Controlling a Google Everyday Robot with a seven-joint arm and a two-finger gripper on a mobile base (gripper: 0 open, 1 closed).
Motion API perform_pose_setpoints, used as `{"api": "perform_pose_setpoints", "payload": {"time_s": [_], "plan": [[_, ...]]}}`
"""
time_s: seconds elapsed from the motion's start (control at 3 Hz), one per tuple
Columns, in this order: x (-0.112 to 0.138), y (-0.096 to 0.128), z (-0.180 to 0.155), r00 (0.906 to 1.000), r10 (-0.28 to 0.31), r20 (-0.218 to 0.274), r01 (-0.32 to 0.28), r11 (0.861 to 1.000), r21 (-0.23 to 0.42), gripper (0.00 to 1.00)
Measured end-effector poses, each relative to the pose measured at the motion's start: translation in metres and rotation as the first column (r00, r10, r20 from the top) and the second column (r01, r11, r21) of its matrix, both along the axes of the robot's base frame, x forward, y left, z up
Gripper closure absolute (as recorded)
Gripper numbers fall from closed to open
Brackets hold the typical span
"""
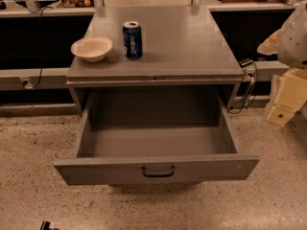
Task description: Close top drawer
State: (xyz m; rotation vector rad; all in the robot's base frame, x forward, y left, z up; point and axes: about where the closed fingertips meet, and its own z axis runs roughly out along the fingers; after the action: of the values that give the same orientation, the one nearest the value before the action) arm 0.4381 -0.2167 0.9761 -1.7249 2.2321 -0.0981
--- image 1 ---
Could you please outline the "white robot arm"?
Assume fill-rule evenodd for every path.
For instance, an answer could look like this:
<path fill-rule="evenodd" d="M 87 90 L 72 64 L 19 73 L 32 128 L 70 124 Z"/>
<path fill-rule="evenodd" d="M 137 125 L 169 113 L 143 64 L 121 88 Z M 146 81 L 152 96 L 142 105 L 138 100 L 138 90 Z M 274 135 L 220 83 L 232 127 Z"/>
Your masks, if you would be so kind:
<path fill-rule="evenodd" d="M 282 27 L 258 46 L 257 52 L 277 55 L 289 67 L 307 67 L 307 1 L 295 8 Z"/>

